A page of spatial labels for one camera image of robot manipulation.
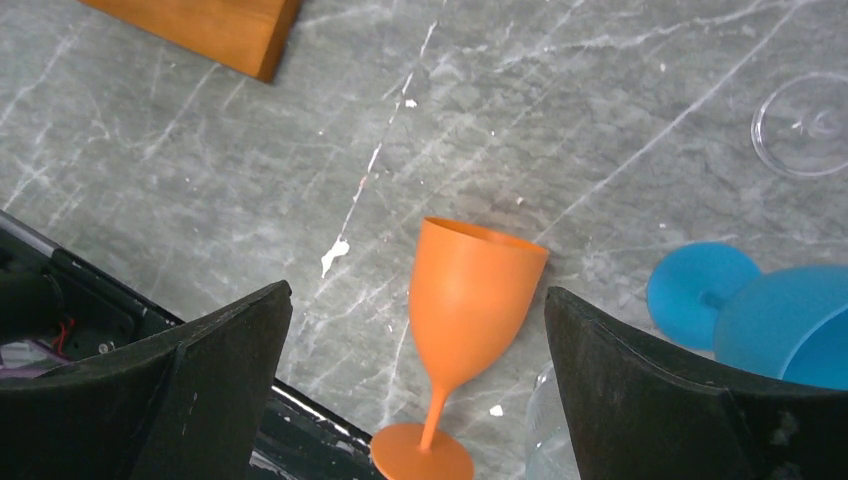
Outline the orange plastic wine glass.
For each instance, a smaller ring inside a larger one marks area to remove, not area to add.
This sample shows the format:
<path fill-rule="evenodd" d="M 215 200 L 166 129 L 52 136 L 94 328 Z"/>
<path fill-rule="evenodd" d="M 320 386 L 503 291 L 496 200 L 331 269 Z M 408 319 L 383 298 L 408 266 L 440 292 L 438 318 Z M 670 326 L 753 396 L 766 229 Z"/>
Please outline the orange plastic wine glass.
<path fill-rule="evenodd" d="M 432 396 L 424 423 L 397 423 L 372 437 L 371 457 L 386 478 L 473 478 L 470 453 L 438 427 L 442 410 L 454 390 L 511 345 L 548 256 L 539 245 L 481 226 L 423 219 L 408 317 Z"/>

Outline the gold wire wine glass rack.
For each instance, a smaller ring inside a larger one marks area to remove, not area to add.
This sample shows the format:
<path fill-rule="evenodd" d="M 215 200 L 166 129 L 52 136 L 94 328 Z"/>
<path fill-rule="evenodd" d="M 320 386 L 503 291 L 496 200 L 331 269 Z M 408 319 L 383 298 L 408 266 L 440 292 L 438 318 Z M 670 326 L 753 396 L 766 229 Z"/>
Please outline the gold wire wine glass rack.
<path fill-rule="evenodd" d="M 88 0 L 86 4 L 264 83 L 301 0 Z"/>

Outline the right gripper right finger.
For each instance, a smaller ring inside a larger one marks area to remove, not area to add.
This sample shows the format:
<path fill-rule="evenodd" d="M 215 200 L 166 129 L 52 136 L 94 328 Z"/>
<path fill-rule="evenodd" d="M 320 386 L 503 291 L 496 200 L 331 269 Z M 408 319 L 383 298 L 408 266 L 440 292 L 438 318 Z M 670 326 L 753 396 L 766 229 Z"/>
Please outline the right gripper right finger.
<path fill-rule="evenodd" d="M 717 363 L 562 287 L 544 317 L 584 479 L 843 479 L 847 395 Z"/>

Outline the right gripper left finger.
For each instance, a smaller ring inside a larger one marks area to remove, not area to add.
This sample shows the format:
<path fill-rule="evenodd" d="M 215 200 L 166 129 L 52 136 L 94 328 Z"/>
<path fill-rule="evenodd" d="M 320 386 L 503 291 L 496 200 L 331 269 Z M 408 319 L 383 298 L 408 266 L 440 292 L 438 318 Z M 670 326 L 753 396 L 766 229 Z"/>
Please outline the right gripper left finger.
<path fill-rule="evenodd" d="M 1 383 L 5 479 L 243 479 L 292 316 L 269 284 L 110 353 Z"/>

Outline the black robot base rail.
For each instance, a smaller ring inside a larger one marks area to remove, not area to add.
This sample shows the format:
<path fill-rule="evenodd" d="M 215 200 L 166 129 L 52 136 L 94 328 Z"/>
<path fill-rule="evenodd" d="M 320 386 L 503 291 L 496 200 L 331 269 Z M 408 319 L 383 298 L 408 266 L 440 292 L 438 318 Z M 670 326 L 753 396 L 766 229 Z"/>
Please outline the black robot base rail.
<path fill-rule="evenodd" d="M 2 216 L 1 342 L 28 340 L 55 366 L 3 366 L 1 383 L 33 379 L 188 322 L 17 219 Z M 243 479 L 374 479 L 369 440 L 274 375 Z"/>

